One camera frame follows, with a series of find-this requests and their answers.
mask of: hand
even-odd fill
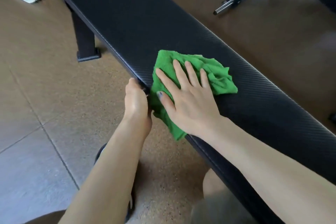
[[[145,92],[134,78],[126,85],[125,113],[123,121],[132,122],[134,126],[143,128],[145,137],[152,128],[151,110]]]
[[[172,122],[186,133],[202,138],[206,129],[221,117],[213,98],[208,76],[204,69],[201,69],[202,85],[200,85],[189,61],[185,62],[189,80],[177,60],[173,61],[173,65],[181,89],[159,68],[155,72],[173,96],[175,104],[166,93],[160,91],[157,95]]]

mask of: microfiber cloth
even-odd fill
[[[203,68],[208,75],[209,84],[214,95],[237,93],[238,89],[232,82],[232,77],[229,75],[229,68],[223,67],[217,60],[207,59],[202,55],[185,55],[175,51],[160,50],[153,71],[153,85],[150,89],[150,107],[154,111],[154,116],[161,119],[168,126],[170,133],[172,133],[175,140],[178,141],[187,134],[170,120],[156,94],[158,91],[163,91],[167,93],[172,101],[174,101],[167,88],[157,77],[155,73],[156,68],[161,69],[179,88],[181,88],[173,67],[174,59],[180,62],[182,69],[186,74],[187,70],[184,63],[185,61],[190,61],[199,81],[201,77],[200,69]]]

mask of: painted fingernail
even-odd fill
[[[159,99],[162,97],[162,91],[158,91],[156,94]]]

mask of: black seat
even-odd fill
[[[92,31],[131,74],[150,88],[160,49],[215,58],[230,67],[239,89],[238,94],[216,97],[221,114],[336,184],[336,137],[173,1],[65,2],[73,12],[78,44],[82,45],[80,59],[99,57],[94,50]],[[81,53],[81,49],[89,50],[89,54]],[[282,223],[225,158],[199,138],[187,136],[187,140],[260,223]]]

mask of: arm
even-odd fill
[[[156,70],[174,98],[175,104],[164,92],[158,93],[170,119],[236,166],[285,223],[336,223],[336,187],[221,116],[205,71],[201,70],[200,84],[191,64],[185,66],[189,79],[174,60],[181,89]]]
[[[141,149],[151,126],[146,95],[130,79],[124,118],[60,224],[124,223]]]

